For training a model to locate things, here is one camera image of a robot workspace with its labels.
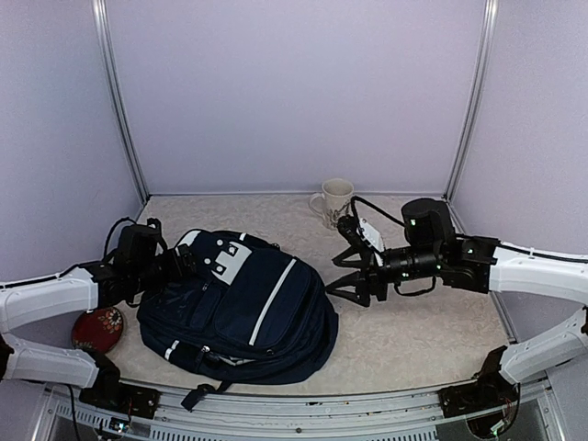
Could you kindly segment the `navy blue student backpack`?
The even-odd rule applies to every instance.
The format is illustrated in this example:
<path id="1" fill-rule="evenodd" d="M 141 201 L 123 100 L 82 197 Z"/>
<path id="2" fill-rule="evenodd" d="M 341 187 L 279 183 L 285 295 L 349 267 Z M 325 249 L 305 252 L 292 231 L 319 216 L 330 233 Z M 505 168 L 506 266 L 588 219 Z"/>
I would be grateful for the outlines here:
<path id="1" fill-rule="evenodd" d="M 235 383 L 298 383 L 325 365 L 339 317 L 312 266 L 244 232 L 191 230 L 175 249 L 192 276 L 144 292 L 137 320 L 154 353 L 220 383 L 191 390 L 187 411 Z"/>

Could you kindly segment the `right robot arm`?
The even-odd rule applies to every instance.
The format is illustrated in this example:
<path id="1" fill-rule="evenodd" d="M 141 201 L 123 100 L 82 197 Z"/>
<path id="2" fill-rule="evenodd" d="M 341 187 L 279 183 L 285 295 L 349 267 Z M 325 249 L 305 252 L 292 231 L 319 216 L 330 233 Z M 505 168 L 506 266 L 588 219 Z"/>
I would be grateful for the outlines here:
<path id="1" fill-rule="evenodd" d="M 491 351 L 470 385 L 469 397 L 476 406 L 488 408 L 524 379 L 586 355 L 586 257 L 458 234 L 447 204 L 432 198 L 405 203 L 396 222 L 403 227 L 408 244 L 391 249 L 384 247 L 379 232 L 357 212 L 338 221 L 337 230 L 349 246 L 333 263 L 351 272 L 329 284 L 329 294 L 367 307 L 372 299 L 385 300 L 390 288 L 398 290 L 404 282 L 428 278 L 483 294 L 523 292 L 582 305 L 545 332 Z"/>

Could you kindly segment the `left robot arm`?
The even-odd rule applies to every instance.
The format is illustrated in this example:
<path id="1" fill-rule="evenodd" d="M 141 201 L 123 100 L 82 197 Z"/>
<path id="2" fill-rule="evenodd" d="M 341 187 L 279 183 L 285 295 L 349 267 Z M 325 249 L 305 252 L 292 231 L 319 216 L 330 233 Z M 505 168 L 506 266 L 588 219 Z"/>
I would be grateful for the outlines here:
<path id="1" fill-rule="evenodd" d="M 131 392 L 118 368 L 103 354 L 44 345 L 13 334 L 17 328 L 68 312 L 95 311 L 132 303 L 146 290 L 190 277 L 196 272 L 188 246 L 198 231 L 168 247 L 157 219 L 123 229 L 116 249 L 98 261 L 71 266 L 37 279 L 1 285 L 1 378 L 78 386 L 81 397 L 117 409 Z"/>

